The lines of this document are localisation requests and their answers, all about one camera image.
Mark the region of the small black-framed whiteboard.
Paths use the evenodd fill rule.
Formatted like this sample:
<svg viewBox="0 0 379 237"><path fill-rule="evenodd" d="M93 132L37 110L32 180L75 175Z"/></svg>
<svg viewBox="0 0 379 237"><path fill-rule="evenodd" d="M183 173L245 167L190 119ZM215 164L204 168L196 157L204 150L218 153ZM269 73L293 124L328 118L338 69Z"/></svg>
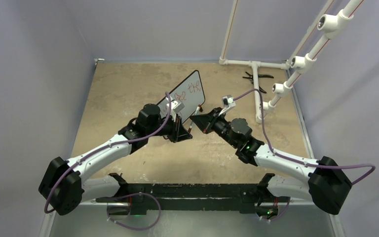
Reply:
<svg viewBox="0 0 379 237"><path fill-rule="evenodd" d="M184 105L178 114L183 123L194 114L198 105L205 102L205 93L199 70L194 70L183 81L175 86L169 95L172 100L176 100Z"/></svg>

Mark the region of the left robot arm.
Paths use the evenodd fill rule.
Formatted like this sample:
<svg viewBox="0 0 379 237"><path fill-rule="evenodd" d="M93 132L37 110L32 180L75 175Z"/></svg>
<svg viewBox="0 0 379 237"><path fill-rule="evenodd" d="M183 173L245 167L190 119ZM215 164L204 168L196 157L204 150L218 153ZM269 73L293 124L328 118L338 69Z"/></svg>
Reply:
<svg viewBox="0 0 379 237"><path fill-rule="evenodd" d="M67 160L54 158L48 165L39 185L39 193L46 199L44 211L66 215L82 201L110 197L121 202L127 197L127 188L116 175L95 179L97 188L91 191L90 177L115 160L133 154L145 146L152 136L162 136L172 143L185 141L192 135L183 127L180 111L184 105L176 100L166 105L167 114L161 115L156 104L146 104L137 117L102 145Z"/></svg>

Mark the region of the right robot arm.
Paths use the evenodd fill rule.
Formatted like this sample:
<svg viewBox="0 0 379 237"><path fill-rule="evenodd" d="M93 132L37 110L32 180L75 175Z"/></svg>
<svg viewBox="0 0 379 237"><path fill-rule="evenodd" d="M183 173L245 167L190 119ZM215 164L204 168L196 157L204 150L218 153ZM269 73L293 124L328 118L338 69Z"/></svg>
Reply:
<svg viewBox="0 0 379 237"><path fill-rule="evenodd" d="M252 136L246 119L226 121L221 108L211 112L192 115L191 121L204 133L215 132L236 149L236 156L246 164L271 168L287 175L274 175L258 186L260 199L269 201L273 197L293 197L313 202L321 210L337 215L343 206L352 182L330 157L320 160L303 158L293 154L272 150L268 144Z"/></svg>

